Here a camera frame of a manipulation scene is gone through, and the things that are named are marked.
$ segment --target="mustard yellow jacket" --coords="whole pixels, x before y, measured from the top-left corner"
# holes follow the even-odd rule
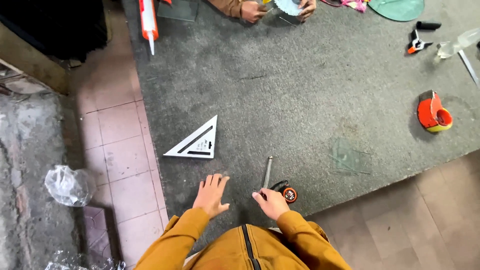
[[[135,270],[351,270],[325,232],[295,211],[278,218],[282,233],[242,225],[211,242],[183,267],[208,221],[200,208],[187,210],[181,218],[174,216]]]

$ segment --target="work table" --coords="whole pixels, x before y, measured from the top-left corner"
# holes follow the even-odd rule
[[[419,19],[443,26],[420,32],[426,41],[478,27],[475,8],[427,3]],[[222,199],[229,211],[192,252],[243,223],[273,225],[251,197],[268,156],[275,157],[270,183],[287,179],[299,195],[291,209],[309,215],[480,148],[479,90],[458,56],[435,62],[435,45],[406,55],[416,21],[319,1],[301,26],[265,18],[247,27],[201,1],[194,23],[157,19],[152,56],[138,1],[123,5],[169,217],[192,206],[207,174],[231,177]],[[465,52],[480,73],[476,50]],[[430,89],[454,118],[438,134],[416,116],[418,96]],[[214,159],[162,157],[215,115]],[[355,172],[339,168],[345,148]]]

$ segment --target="clear plastic wrap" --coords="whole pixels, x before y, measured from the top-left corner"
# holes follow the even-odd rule
[[[86,254],[71,254],[59,250],[48,262],[45,270],[125,270],[125,262],[104,258],[101,262],[92,262]]]
[[[66,165],[55,165],[45,176],[45,186],[52,197],[66,206],[87,205],[96,191],[93,174],[85,169],[73,171]]]

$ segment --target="hand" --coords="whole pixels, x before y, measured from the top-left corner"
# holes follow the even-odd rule
[[[313,11],[317,8],[316,0],[301,0],[299,9],[305,7],[299,14],[298,18],[303,23],[305,20],[313,14]]]
[[[252,197],[258,202],[260,208],[269,218],[277,221],[280,215],[290,210],[287,201],[280,192],[262,188],[260,193],[253,192]]]
[[[230,204],[220,202],[225,185],[230,177],[222,177],[221,174],[207,176],[206,181],[200,182],[197,198],[193,202],[193,208],[201,208],[208,214],[210,219],[223,211],[227,211]]]
[[[267,12],[267,7],[255,1],[244,1],[241,5],[241,17],[251,23],[256,23]]]

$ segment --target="person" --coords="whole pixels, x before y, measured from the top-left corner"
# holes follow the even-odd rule
[[[256,23],[267,12],[264,5],[257,3],[256,1],[244,1],[244,0],[209,0],[212,5],[218,8],[221,12],[227,16],[243,18],[251,23]],[[316,0],[301,0],[299,9],[304,8],[298,19],[304,22],[308,17],[313,14],[313,11],[317,8]]]
[[[201,181],[193,207],[180,218],[173,216],[135,270],[351,270],[317,224],[290,210],[282,194],[265,188],[252,196],[281,233],[242,225],[225,232],[183,266],[209,220],[228,210],[229,204],[221,203],[228,180],[214,174]]]

